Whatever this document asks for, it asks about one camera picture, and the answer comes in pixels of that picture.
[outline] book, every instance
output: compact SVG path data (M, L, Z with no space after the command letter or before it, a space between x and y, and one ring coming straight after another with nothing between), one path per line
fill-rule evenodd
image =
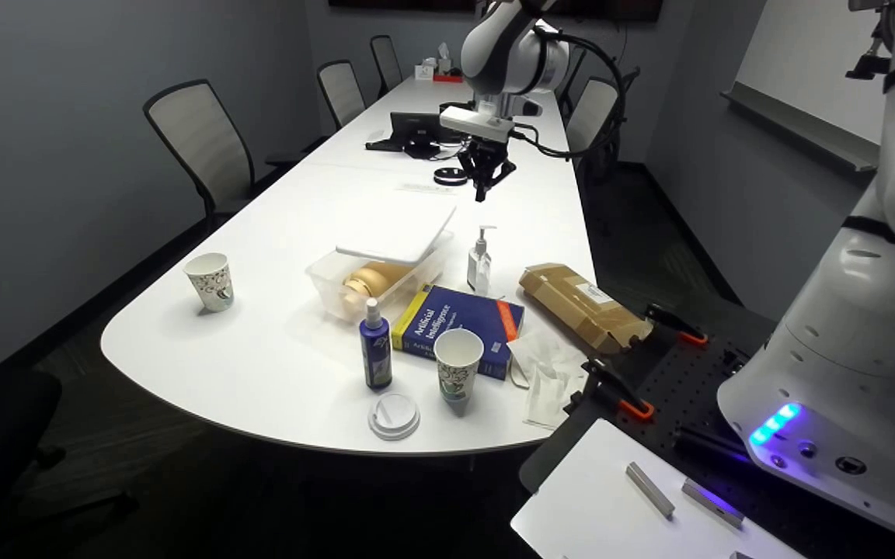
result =
M430 286L415 292L408 311L394 319L392 348L432 360L436 338L443 330L473 330L484 345L479 371L492 379L506 379L514 362L506 340L515 338L519 322L519 304Z

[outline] wall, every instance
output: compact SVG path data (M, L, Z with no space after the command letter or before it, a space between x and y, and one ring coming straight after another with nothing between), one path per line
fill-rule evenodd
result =
M662 98L675 75L675 59L688 32L694 0L665 0L662 18L656 26L597 26L597 22L562 22L552 26L580 38L597 40L605 54L620 59L620 67L643 67L643 76L631 91L626 128L624 128L624 162L643 162L648 153ZM361 91L366 98L380 92L380 75L370 54L372 35L392 35L396 59L414 67L419 59L436 57L438 44L448 40L457 57L463 38L475 26L475 12L361 12L361 9L328 9L325 0L308 3L308 29L315 40L315 62L352 59ZM597 62L583 64L580 75L604 75ZM321 109L321 128L331 131L331 117Z
M779 317L863 184L723 103L762 6L695 0L647 162L741 304Z
M0 360L203 216L143 103L209 76L261 162L315 132L304 50L291 0L0 0Z

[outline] gray carpet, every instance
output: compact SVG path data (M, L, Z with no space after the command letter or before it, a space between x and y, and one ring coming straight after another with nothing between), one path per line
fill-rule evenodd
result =
M615 298L713 292L656 184L636 168L598 187L592 260ZM524 501L515 468L531 448L475 458L352 458L222 436L103 362L103 322L130 295L99 304L97 319L39 360L64 385L47 440L67 455L19 481L0 521L0 559L531 556L508 532ZM134 491L141 508L115 515L97 506L38 521L118 491Z

